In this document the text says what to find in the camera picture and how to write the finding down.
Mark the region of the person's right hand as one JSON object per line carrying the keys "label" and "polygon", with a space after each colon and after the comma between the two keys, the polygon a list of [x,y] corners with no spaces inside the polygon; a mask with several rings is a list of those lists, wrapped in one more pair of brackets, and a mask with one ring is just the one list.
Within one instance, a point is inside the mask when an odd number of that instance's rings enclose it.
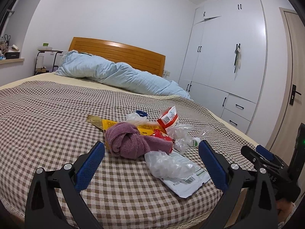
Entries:
{"label": "person's right hand", "polygon": [[290,214],[293,212],[295,208],[295,204],[293,202],[289,202],[286,199],[282,198],[276,202],[277,212],[278,212],[278,222],[285,222]]}

